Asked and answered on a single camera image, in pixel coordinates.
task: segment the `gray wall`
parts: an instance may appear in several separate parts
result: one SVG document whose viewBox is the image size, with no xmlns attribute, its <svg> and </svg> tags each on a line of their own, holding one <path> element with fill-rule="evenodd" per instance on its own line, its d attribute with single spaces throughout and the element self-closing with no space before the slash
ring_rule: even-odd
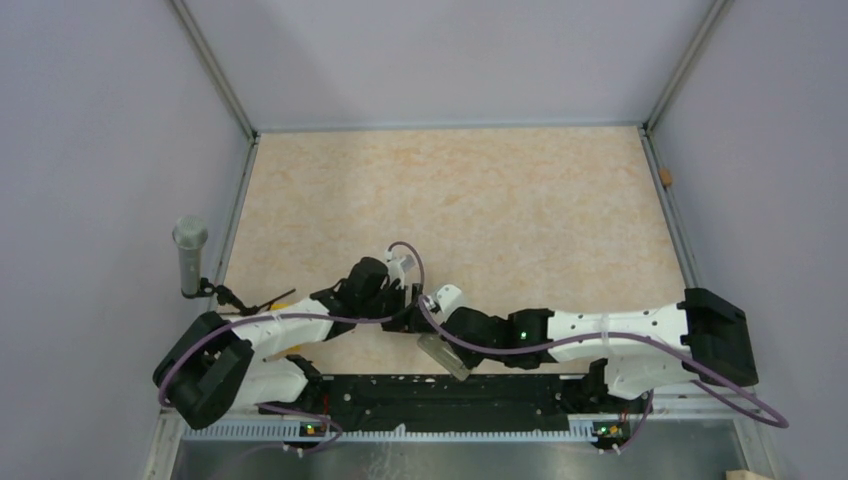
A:
<svg viewBox="0 0 848 480">
<path fill-rule="evenodd" d="M 657 132 L 706 285 L 748 311 L 789 477 L 845 478 L 848 2 L 736 2 Z"/>
<path fill-rule="evenodd" d="M 711 0 L 188 0 L 259 130 L 636 123 Z"/>
<path fill-rule="evenodd" d="M 164 1 L 41 0 L 0 5 L 0 152 L 0 478 L 137 478 L 198 310 L 170 230 L 220 249 L 246 142 Z"/>
</svg>

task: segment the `marble-patterned surface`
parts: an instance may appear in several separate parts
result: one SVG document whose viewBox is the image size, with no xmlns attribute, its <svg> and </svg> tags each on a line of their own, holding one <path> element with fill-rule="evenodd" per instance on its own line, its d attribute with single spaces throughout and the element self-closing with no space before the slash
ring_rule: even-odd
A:
<svg viewBox="0 0 848 480">
<path fill-rule="evenodd" d="M 226 283 L 249 304 L 292 286 L 303 298 L 399 239 L 421 252 L 427 291 L 454 283 L 490 314 L 683 294 L 633 127 L 263 135 Z M 359 326 L 301 354 L 324 373 L 444 373 L 415 340 Z"/>
</svg>

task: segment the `purple cable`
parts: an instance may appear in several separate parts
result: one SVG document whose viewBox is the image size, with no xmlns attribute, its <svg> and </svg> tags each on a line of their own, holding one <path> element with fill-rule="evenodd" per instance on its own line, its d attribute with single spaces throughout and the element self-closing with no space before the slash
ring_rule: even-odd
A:
<svg viewBox="0 0 848 480">
<path fill-rule="evenodd" d="M 304 450 L 303 451 L 304 455 L 312 454 L 312 453 L 318 453 L 318 452 L 321 452 L 323 450 L 326 450 L 327 448 L 330 447 L 330 445 L 337 442 L 339 440 L 339 438 L 341 438 L 341 436 L 342 436 L 342 433 L 343 433 L 342 426 L 339 425 L 339 423 L 336 422 L 335 420 L 330 419 L 330 417 L 326 417 L 324 415 L 316 415 L 314 413 L 301 412 L 300 410 L 293 410 L 291 408 L 278 407 L 276 405 L 271 405 L 271 404 L 268 404 L 268 403 L 260 403 L 257 406 L 260 407 L 260 408 L 264 408 L 265 410 L 268 410 L 270 412 L 278 413 L 280 415 L 298 415 L 298 416 L 301 416 L 301 417 L 311 418 L 311 419 L 315 420 L 316 422 L 321 422 L 324 425 L 327 425 L 328 428 L 333 427 L 336 430 L 336 434 L 332 438 L 330 438 L 329 440 L 327 440 L 325 442 L 321 442 L 318 445 L 316 445 L 316 446 L 314 446 L 314 447 L 312 447 L 308 450 Z"/>
<path fill-rule="evenodd" d="M 415 249 L 410 243 L 404 241 L 397 241 L 389 245 L 389 250 L 391 251 L 397 246 L 406 247 L 412 252 L 412 255 L 415 257 L 415 261 L 418 262 L 418 272 L 421 276 L 421 284 L 424 284 L 424 262 L 421 261 L 421 255 L 418 254 L 418 250 Z M 159 386 L 159 405 L 163 407 L 172 406 L 170 402 L 168 402 L 167 391 L 168 387 L 171 385 L 171 381 L 174 379 L 174 375 L 180 370 L 180 368 L 185 365 L 189 358 L 192 355 L 200 351 L 207 343 L 212 341 L 218 335 L 222 333 L 229 332 L 236 327 L 240 327 L 242 325 L 250 325 L 252 323 L 260 323 L 260 322 L 269 322 L 273 320 L 291 320 L 296 318 L 310 318 L 313 320 L 331 320 L 334 322 L 341 323 L 384 323 L 388 322 L 392 319 L 392 317 L 384 317 L 384 318 L 345 318 L 345 317 L 336 317 L 333 315 L 322 315 L 319 313 L 277 313 L 277 314 L 264 314 L 261 316 L 247 317 L 241 320 L 236 320 L 235 322 L 228 323 L 223 327 L 215 330 L 214 332 L 209 333 L 205 337 L 201 338 L 194 345 L 191 346 L 186 352 L 183 354 L 179 360 L 174 363 L 174 366 L 168 370 L 165 378 L 162 379 L 162 383 Z"/>
<path fill-rule="evenodd" d="M 624 441 L 621 446 L 618 447 L 618 450 L 614 448 L 610 448 L 604 450 L 603 453 L 617 453 L 621 455 L 625 450 L 630 448 L 633 445 L 633 440 L 636 440 L 636 437 L 639 436 L 639 433 L 642 431 L 642 426 L 645 425 L 645 420 L 648 419 L 648 414 L 651 413 L 651 410 L 654 408 L 654 391 L 651 390 L 648 392 L 648 400 L 645 404 L 645 411 L 642 412 L 642 418 L 639 419 L 639 423 L 636 424 L 636 428 L 633 429 L 633 433 L 630 434 L 630 438 Z"/>
<path fill-rule="evenodd" d="M 579 342 L 583 342 L 583 340 L 594 340 L 596 338 L 602 338 L 603 337 L 603 334 L 601 334 L 600 332 L 599 333 L 584 333 L 584 334 L 581 334 L 581 335 L 575 335 L 573 337 L 561 338 L 559 340 L 555 340 L 555 341 L 549 342 L 549 343 L 544 343 L 544 344 L 541 344 L 541 345 L 534 345 L 532 347 L 521 347 L 521 348 L 481 347 L 479 345 L 474 345 L 473 343 L 466 342 L 465 340 L 462 340 L 461 338 L 457 338 L 456 336 L 452 335 L 450 332 L 445 330 L 441 325 L 439 325 L 436 322 L 436 320 L 433 318 L 433 315 L 430 314 L 430 310 L 427 309 L 426 303 L 427 303 L 427 297 L 425 297 L 424 295 L 422 295 L 421 297 L 418 298 L 418 308 L 421 310 L 421 313 L 424 315 L 424 318 L 427 319 L 427 321 L 430 323 L 430 325 L 432 325 L 433 328 L 436 329 L 436 331 L 439 332 L 439 334 L 441 336 L 448 339 L 450 342 L 459 345 L 460 347 L 464 347 L 464 348 L 467 348 L 468 350 L 472 350 L 472 351 L 480 352 L 480 353 L 485 353 L 485 354 L 488 354 L 488 355 L 524 355 L 524 354 L 527 354 L 527 353 L 541 352 L 541 351 L 544 351 L 544 350 L 548 350 L 550 348 L 558 347 L 560 345 L 568 345 L 570 343 L 579 343 Z M 715 390 L 712 390 L 711 388 L 706 387 L 706 385 L 704 385 L 702 382 L 700 382 L 698 380 L 693 381 L 693 383 L 695 383 L 695 385 L 698 385 L 705 392 L 707 392 L 711 396 L 715 397 L 721 403 L 728 405 L 728 406 L 732 405 L 732 408 L 734 410 L 736 410 L 737 412 L 742 413 L 746 417 L 752 418 L 752 419 L 754 419 L 758 422 L 765 423 L 766 425 L 771 425 L 771 426 L 777 427 L 777 428 L 789 428 L 789 421 L 786 420 L 786 417 L 784 417 L 783 415 L 780 414 L 780 412 L 778 412 L 777 410 L 772 408 L 771 405 L 763 402 L 762 400 L 758 399 L 757 397 L 753 396 L 752 394 L 746 392 L 742 387 L 731 382 L 730 380 L 728 380 L 724 376 L 719 375 L 717 372 L 715 372 L 711 368 L 707 367 L 706 365 L 704 365 L 700 362 L 697 362 L 690 357 L 687 357 L 686 355 L 678 352 L 677 350 L 669 347 L 668 345 L 665 345 L 664 343 L 660 343 L 660 342 L 658 342 L 658 341 L 656 341 L 656 340 L 654 340 L 650 337 L 645 337 L 645 336 L 642 336 L 642 335 L 636 335 L 634 333 L 608 332 L 607 336 L 609 338 L 623 338 L 623 339 L 626 339 L 626 340 L 635 340 L 637 342 L 641 342 L 641 343 L 650 345 L 650 346 L 652 346 L 656 349 L 662 350 L 663 352 L 665 352 L 665 353 L 671 355 L 672 357 L 680 360 L 681 362 L 689 365 L 690 367 L 692 367 L 692 369 L 694 369 L 698 373 L 712 378 L 713 380 L 715 380 L 716 382 L 721 384 L 723 387 L 729 388 L 730 390 L 732 390 L 737 395 L 739 395 L 742 398 L 744 398 L 745 400 L 753 403 L 754 405 L 759 407 L 762 411 L 771 415 L 773 417 L 773 419 L 763 417 L 763 416 L 757 415 L 755 413 L 749 412 L 749 411 L 743 409 L 742 407 L 734 404 L 730 400 L 724 398 L 724 396 L 722 396 L 721 394 L 719 394 Z"/>
<path fill-rule="evenodd" d="M 415 261 L 418 263 L 418 282 L 421 284 L 421 288 L 424 288 L 424 262 L 421 261 L 421 255 L 418 255 L 418 250 L 412 246 L 409 242 L 404 242 L 403 240 L 398 240 L 397 242 L 392 242 L 389 245 L 389 251 L 394 250 L 395 247 L 406 247 L 410 252 L 412 252 L 412 256 L 415 257 Z"/>
</svg>

